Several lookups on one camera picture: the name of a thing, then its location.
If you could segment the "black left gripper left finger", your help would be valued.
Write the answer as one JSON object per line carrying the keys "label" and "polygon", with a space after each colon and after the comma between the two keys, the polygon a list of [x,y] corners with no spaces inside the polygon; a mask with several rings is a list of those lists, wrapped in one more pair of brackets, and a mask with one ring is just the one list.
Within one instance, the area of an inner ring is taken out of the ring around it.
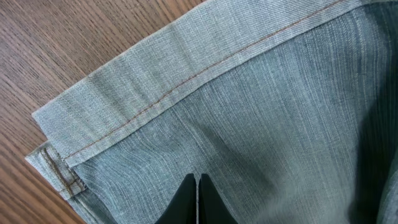
{"label": "black left gripper left finger", "polygon": [[194,174],[187,174],[155,224],[195,224],[196,221],[197,184]]}

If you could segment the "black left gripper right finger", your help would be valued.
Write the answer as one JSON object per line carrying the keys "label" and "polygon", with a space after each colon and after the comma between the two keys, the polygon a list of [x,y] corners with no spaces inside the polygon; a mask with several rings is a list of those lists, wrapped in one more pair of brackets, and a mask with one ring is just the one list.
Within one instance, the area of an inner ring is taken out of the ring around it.
{"label": "black left gripper right finger", "polygon": [[198,222],[199,224],[237,224],[208,174],[201,175],[198,185]]}

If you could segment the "light blue denim shorts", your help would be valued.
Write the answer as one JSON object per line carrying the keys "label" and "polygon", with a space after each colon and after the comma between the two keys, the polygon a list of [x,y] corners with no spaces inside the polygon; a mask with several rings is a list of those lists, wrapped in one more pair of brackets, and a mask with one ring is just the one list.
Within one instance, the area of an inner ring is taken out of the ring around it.
{"label": "light blue denim shorts", "polygon": [[397,2],[206,1],[33,118],[87,223],[155,223],[189,173],[238,223],[396,223]]}

